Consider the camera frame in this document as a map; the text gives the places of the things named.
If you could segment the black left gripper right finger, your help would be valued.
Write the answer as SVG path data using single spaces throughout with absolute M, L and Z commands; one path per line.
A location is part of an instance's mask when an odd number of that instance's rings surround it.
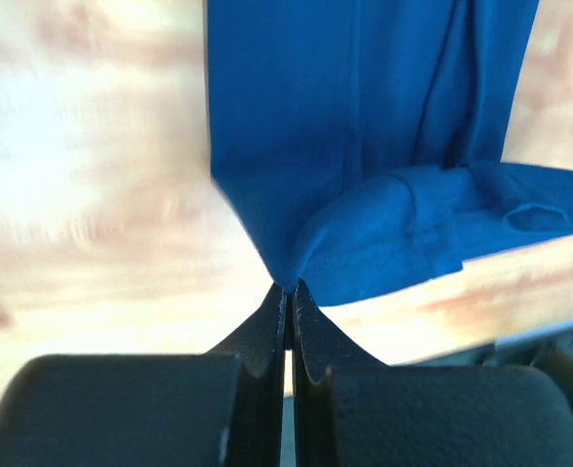
M 411 365 L 291 298 L 301 466 L 573 466 L 573 331 Z

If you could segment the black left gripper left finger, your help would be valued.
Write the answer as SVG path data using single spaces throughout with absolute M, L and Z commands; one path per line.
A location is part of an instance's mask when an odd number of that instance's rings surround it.
M 200 355 L 47 355 L 0 401 L 0 466 L 275 466 L 285 292 Z

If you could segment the blue printed t shirt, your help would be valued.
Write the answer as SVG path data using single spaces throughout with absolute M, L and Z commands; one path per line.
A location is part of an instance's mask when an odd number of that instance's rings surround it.
M 211 174 L 322 306 L 573 234 L 573 171 L 502 159 L 534 1 L 211 1 Z

